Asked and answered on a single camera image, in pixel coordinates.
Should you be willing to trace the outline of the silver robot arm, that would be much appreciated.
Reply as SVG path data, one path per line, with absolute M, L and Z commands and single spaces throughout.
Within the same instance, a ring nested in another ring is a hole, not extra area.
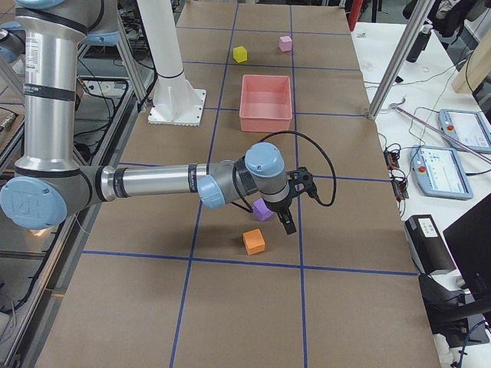
M 1 190 L 3 212 L 27 229 L 62 223 L 89 206 L 117 198 L 196 192 L 210 209 L 259 192 L 287 233 L 293 175 L 279 149 L 253 145 L 237 161 L 217 164 L 115 169 L 74 161 L 77 50 L 86 39 L 117 43 L 115 1 L 19 1 L 16 18 L 25 30 L 24 153 L 15 176 Z

